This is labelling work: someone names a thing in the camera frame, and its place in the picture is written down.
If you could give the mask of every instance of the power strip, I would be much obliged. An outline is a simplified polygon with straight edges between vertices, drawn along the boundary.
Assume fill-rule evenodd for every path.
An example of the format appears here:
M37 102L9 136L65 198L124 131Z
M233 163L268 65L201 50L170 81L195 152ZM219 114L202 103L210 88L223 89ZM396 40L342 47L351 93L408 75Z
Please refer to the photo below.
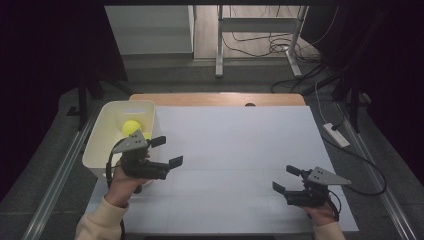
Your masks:
M343 135L339 132L339 130L331 129L332 126L333 124L331 123L327 123L323 125L327 133L330 134L330 136L334 139L334 141L337 142L337 144L339 144L340 147L343 148L343 147L349 146L350 143L346 140L346 138L343 137Z

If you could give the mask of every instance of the table leg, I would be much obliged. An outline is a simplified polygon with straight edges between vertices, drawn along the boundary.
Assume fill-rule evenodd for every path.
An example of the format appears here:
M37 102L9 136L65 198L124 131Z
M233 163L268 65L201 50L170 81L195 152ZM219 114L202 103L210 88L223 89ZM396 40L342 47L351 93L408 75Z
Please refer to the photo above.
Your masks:
M286 49L287 60L290 63L290 67L293 71L293 75L295 78L302 77L302 72L300 71L300 68L297 65L294 50L296 48L297 39L299 38L299 35L300 35L300 30L302 29L303 21L305 20L306 9L307 9L306 6L300 6L300 12L297 17L297 22L296 22L295 29L293 31L292 40L291 40L290 46Z
M218 10L218 46L216 49L216 70L215 70L215 76L217 78L222 78L224 75L224 49L222 45L222 12L223 12L223 6L219 5Z

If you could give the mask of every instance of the wooden table edge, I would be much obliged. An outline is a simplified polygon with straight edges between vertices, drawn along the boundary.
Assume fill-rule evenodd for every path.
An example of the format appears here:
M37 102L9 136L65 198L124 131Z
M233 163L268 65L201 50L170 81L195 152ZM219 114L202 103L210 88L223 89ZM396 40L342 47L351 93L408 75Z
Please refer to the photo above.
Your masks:
M148 100L157 106L306 106L302 95L289 93L148 93L131 95L129 100Z

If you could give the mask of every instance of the gray floor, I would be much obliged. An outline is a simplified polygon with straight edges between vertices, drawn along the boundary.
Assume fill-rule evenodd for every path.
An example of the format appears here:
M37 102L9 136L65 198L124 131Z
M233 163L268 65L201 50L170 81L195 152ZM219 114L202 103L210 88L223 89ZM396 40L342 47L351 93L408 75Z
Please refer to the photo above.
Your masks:
M143 93L166 92L257 92L269 93L272 83L291 80L291 70L284 59L264 61L227 60L224 77L215 79L214 61L188 60L126 60L129 77L126 86ZM307 72L314 65L302 64ZM300 87L313 86L315 80L323 79L324 71L317 78L306 81ZM112 100L125 100L128 96L120 90L102 83L105 90L103 100L90 100L104 104ZM330 93L334 85L319 91L322 115L327 122L338 123L341 114L331 100ZM278 86L276 92L288 92L289 88ZM59 112L43 142L34 154L26 170L22 173L13 189L0 204L0 239L22 238L37 206L40 203L60 162L72 143L78 126L78 117L66 116L71 106L77 105L75 90L64 94L59 101ZM315 94L305 97L311 107L319 129L323 119L319 113ZM424 215L424 188L403 162L384 136L378 131L366 113L366 107L359 112L360 136L378 166L386 174L389 187L399 201L417 239L424 238L421 224ZM348 137L346 129L340 131ZM323 131L323 137L330 139ZM336 172L351 179L357 188L363 191L375 191L364 164L358 158L347 155L326 143L326 148ZM59 200L47 222L41 239L72 239L76 224L85 211L88 199L95 184L94 176L81 163L82 152L76 159L72 172L60 194ZM345 190L352 213L360 229L359 233L346 233L348 239L401 239L392 218L384 207L380 197L364 197ZM228 239L264 239L230 237ZM280 239L310 239L308 235L281 236Z

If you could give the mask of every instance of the white wall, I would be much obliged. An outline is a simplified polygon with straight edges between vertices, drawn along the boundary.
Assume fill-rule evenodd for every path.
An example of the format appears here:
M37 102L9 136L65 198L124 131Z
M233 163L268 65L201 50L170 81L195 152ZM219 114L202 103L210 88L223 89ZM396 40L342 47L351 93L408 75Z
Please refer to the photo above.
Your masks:
M192 6L106 6L121 55L193 52Z

